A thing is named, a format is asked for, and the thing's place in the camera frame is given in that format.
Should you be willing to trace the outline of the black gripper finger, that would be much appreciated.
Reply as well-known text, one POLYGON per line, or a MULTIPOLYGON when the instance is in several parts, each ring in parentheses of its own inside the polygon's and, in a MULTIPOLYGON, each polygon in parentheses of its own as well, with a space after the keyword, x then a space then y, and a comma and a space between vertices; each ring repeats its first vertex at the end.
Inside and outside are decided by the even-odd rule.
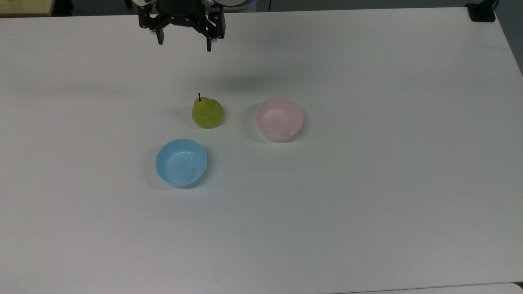
POLYGON ((225 36, 225 16, 223 6, 200 6, 192 13, 192 27, 206 38, 207 52, 212 44, 225 36))
POLYGON ((138 7, 138 20, 139 26, 143 29, 149 30, 155 34, 158 44, 163 45, 164 43, 164 17, 158 13, 156 16, 151 16, 152 6, 139 6, 138 7))

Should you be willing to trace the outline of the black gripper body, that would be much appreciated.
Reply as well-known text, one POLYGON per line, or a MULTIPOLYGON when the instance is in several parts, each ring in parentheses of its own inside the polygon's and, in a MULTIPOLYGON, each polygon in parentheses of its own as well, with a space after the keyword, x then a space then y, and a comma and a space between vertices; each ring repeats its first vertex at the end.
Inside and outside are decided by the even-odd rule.
POLYGON ((158 0, 157 11, 164 15, 184 19, 201 19, 206 16, 201 0, 158 0))

